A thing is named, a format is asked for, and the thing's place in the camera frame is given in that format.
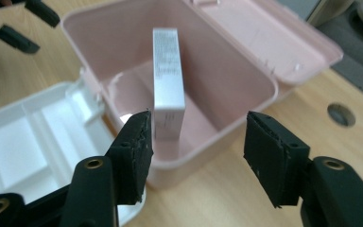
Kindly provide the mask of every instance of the white plastic tray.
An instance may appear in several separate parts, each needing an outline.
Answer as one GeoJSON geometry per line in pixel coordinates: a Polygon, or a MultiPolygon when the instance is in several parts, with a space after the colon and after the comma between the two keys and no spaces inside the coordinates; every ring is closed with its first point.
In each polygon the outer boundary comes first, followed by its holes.
{"type": "MultiPolygon", "coordinates": [[[[64,82],[0,109],[0,194],[26,203],[68,185],[76,164],[104,155],[113,136],[103,106],[79,81],[64,82]]],[[[118,206],[121,225],[144,206],[118,206]]]]}

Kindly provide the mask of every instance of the white box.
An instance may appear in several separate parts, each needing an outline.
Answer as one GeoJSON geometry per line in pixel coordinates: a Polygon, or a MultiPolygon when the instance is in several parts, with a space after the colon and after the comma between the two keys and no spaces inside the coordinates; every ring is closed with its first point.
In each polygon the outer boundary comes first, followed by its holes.
{"type": "Polygon", "coordinates": [[[185,111],[182,64],[176,28],[154,28],[155,139],[179,139],[185,111]]]}

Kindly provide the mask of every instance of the wooden table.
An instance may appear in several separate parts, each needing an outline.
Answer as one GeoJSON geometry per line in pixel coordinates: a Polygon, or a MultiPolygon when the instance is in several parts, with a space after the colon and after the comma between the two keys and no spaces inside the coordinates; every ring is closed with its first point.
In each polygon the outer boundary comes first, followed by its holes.
{"type": "MultiPolygon", "coordinates": [[[[60,16],[102,0],[46,0],[60,16]]],[[[3,23],[38,43],[36,55],[0,41],[0,107],[64,80],[78,79],[78,57],[59,27],[52,29],[22,5],[0,9],[3,23]]],[[[332,156],[363,178],[363,94],[332,70],[297,88],[264,113],[278,119],[311,147],[311,158],[332,156]],[[331,103],[355,115],[352,127],[328,115],[331,103]]],[[[243,159],[244,131],[223,153],[175,187],[147,188],[142,212],[128,226],[302,226],[299,207],[274,209],[243,159]]]]}

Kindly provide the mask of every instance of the pink storage box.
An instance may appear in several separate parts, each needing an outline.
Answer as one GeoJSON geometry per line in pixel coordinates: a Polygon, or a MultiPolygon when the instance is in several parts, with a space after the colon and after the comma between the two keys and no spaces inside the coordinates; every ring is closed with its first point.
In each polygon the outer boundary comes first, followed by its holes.
{"type": "Polygon", "coordinates": [[[179,32],[186,100],[180,140],[153,141],[155,188],[182,181],[229,146],[249,110],[263,110],[342,58],[338,46],[270,0],[127,0],[72,12],[62,28],[118,131],[130,114],[152,110],[154,27],[179,32]]]}

